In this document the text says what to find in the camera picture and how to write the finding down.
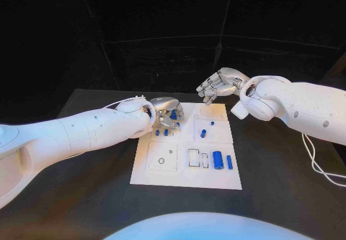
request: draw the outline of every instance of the white board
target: white board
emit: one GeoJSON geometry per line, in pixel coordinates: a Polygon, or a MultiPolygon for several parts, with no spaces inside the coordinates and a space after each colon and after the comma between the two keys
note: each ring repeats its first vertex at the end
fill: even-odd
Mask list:
{"type": "Polygon", "coordinates": [[[158,122],[153,132],[138,139],[130,184],[210,189],[242,189],[238,172],[233,138],[223,104],[206,106],[203,103],[181,102],[184,121],[180,129],[168,129],[158,122]],[[189,166],[189,149],[196,152],[200,164],[189,166]],[[215,169],[213,152],[220,151],[223,169],[215,169]],[[226,156],[230,156],[232,169],[228,168],[226,156]]]}

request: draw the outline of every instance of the dark table surface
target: dark table surface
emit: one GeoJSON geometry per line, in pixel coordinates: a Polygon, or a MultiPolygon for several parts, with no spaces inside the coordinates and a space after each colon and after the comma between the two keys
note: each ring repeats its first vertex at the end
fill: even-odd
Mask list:
{"type": "MultiPolygon", "coordinates": [[[[59,118],[144,95],[200,103],[196,94],[75,90],[59,118]]],[[[132,223],[177,212],[215,212],[272,223],[317,240],[346,239],[346,189],[311,169],[301,134],[278,118],[230,113],[225,103],[242,190],[130,185],[138,139],[49,166],[0,209],[0,239],[102,239],[132,223]]],[[[311,139],[326,172],[346,173],[330,142],[311,139]]]]}

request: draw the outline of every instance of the robotic hand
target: robotic hand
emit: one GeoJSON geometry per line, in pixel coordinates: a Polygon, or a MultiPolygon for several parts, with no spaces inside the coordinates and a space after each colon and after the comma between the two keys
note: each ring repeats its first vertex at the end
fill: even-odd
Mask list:
{"type": "Polygon", "coordinates": [[[101,109],[27,125],[0,125],[0,208],[17,196],[39,172],[53,163],[106,148],[153,131],[158,122],[179,128],[170,119],[184,112],[179,100],[128,98],[101,109]]]}
{"type": "Polygon", "coordinates": [[[230,112],[264,121],[278,117],[285,125],[318,139],[346,145],[346,91],[281,76],[249,78],[223,67],[196,88],[206,105],[217,96],[235,94],[230,112]]]}

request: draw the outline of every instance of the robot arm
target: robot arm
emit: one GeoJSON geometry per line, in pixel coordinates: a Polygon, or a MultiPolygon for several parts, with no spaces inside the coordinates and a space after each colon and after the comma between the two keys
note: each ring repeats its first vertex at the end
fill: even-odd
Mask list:
{"type": "Polygon", "coordinates": [[[101,108],[27,125],[0,125],[0,208],[49,165],[138,138],[153,131],[157,116],[164,126],[179,128],[167,117],[173,110],[183,119],[177,99],[134,97],[115,109],[101,108]]]}
{"type": "Polygon", "coordinates": [[[264,121],[278,117],[291,129],[346,145],[346,91],[305,82],[292,83],[281,76],[249,78],[226,67],[196,91],[206,105],[217,96],[238,95],[239,102],[230,112],[239,119],[248,114],[264,121]]]}

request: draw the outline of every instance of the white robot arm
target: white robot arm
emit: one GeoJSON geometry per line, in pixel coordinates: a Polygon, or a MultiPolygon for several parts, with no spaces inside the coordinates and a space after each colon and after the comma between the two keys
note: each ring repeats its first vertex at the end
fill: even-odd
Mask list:
{"type": "Polygon", "coordinates": [[[27,125],[0,125],[0,208],[49,165],[138,138],[153,130],[155,117],[164,126],[179,128],[170,119],[173,110],[177,119],[184,118],[173,97],[150,101],[134,97],[115,109],[105,107],[27,125]]]}
{"type": "Polygon", "coordinates": [[[209,105],[217,96],[235,94],[239,102],[230,112],[264,121],[278,117],[301,133],[346,145],[346,91],[281,76],[249,78],[223,67],[196,88],[209,105]]]}

